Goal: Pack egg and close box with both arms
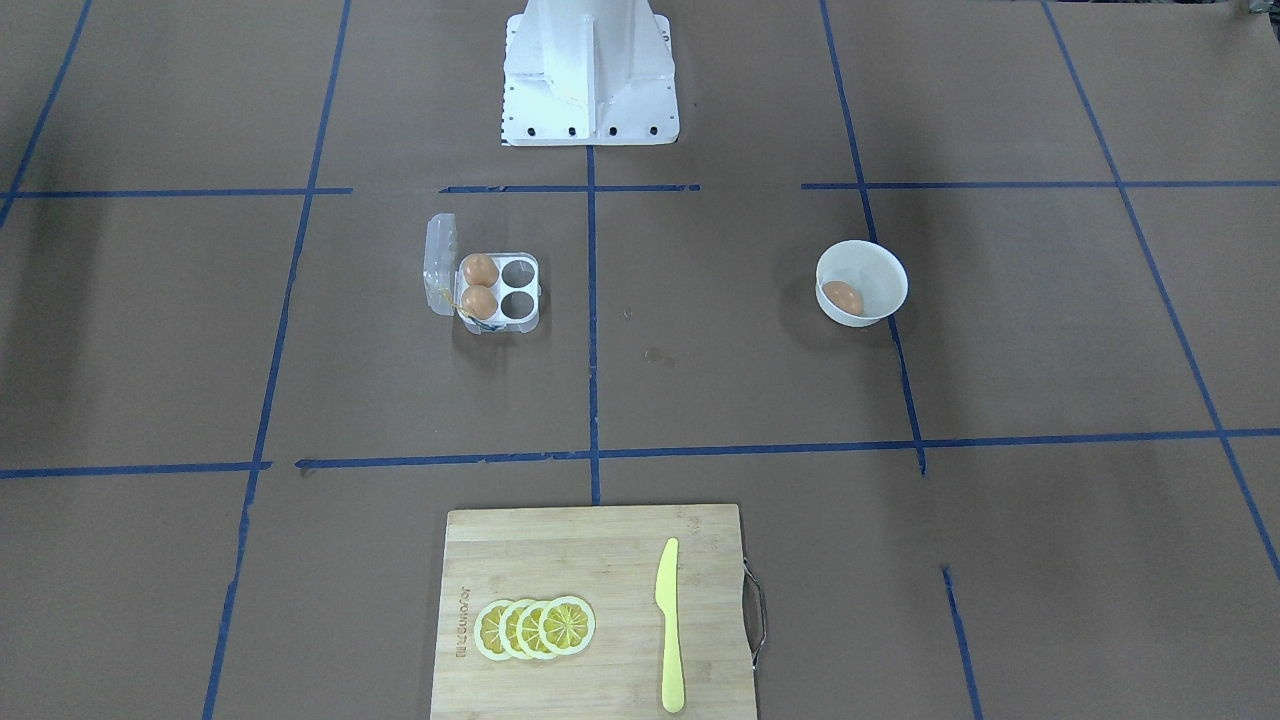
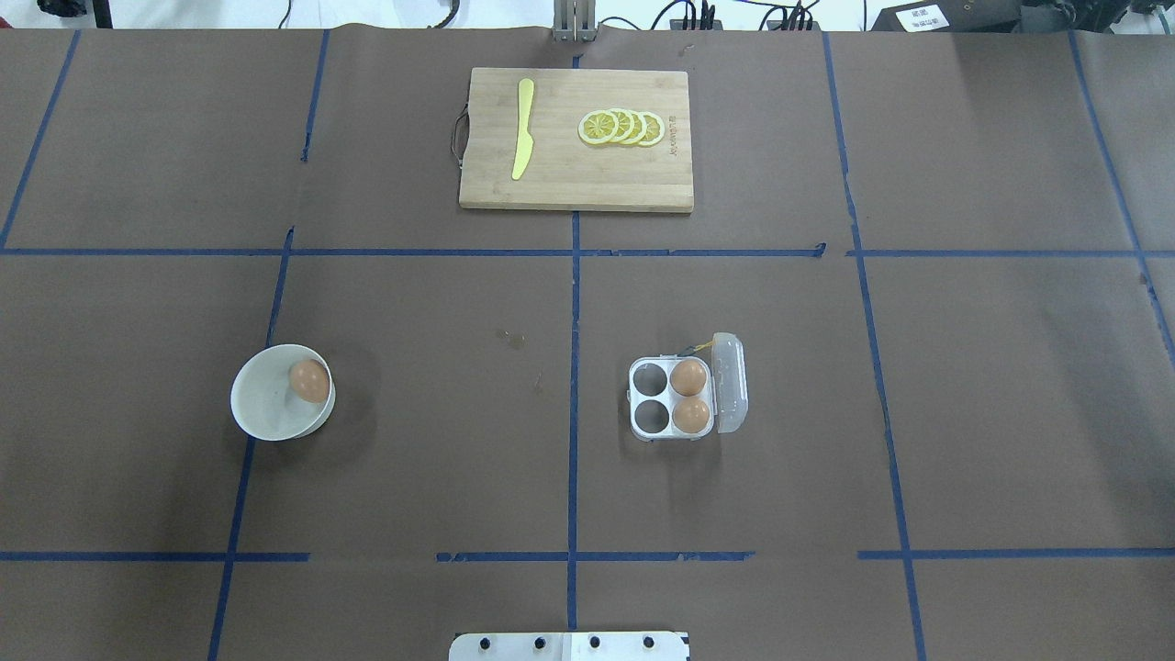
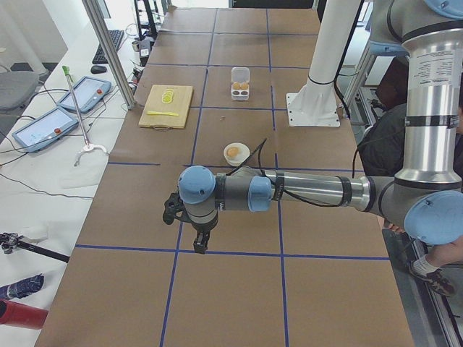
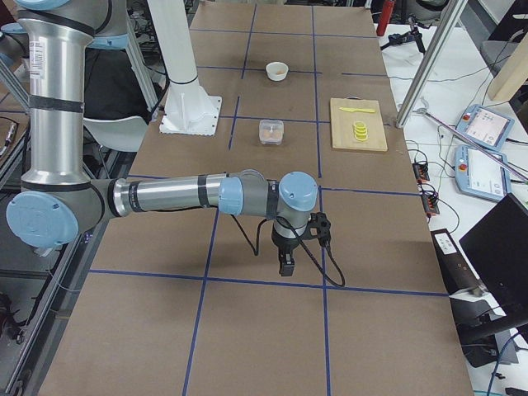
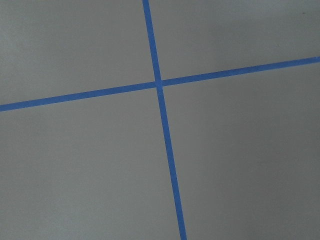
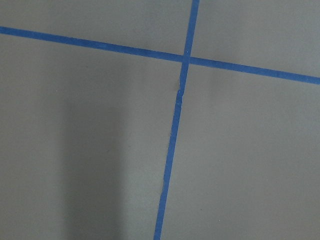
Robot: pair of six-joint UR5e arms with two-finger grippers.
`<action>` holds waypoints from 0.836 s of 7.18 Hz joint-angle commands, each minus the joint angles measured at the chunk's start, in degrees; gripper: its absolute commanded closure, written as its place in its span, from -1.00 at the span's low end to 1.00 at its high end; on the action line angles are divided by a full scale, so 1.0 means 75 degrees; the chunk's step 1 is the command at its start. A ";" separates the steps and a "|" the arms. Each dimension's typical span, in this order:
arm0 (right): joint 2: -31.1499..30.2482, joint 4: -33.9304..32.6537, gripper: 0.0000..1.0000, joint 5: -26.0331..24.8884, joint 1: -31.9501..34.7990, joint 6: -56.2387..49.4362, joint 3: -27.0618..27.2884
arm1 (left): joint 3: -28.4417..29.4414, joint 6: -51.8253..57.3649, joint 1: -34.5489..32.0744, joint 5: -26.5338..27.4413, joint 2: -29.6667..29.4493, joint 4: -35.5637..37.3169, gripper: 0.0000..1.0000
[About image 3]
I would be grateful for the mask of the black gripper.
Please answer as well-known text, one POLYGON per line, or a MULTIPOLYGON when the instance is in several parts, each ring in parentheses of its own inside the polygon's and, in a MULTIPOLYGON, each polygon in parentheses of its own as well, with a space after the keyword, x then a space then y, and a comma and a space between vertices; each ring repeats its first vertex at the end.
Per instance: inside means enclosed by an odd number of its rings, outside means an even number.
POLYGON ((193 228, 197 231, 197 236, 193 242, 195 253, 203 253, 208 250, 208 242, 211 231, 216 227, 217 223, 217 216, 214 216, 210 221, 205 223, 199 223, 195 221, 191 222, 193 228))

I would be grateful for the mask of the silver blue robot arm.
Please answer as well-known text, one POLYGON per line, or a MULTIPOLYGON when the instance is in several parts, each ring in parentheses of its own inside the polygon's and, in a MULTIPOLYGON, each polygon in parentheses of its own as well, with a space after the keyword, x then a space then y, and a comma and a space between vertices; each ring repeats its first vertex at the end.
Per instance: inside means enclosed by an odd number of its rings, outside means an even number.
POLYGON ((208 247, 222 210, 266 211, 273 201, 351 206, 384 217, 411 237, 439 245, 462 235, 462 180, 454 172, 462 73, 460 1, 376 1, 375 52, 409 56, 402 169, 392 177, 317 176, 241 167, 186 168, 164 204, 163 221, 190 223, 197 253, 208 247))

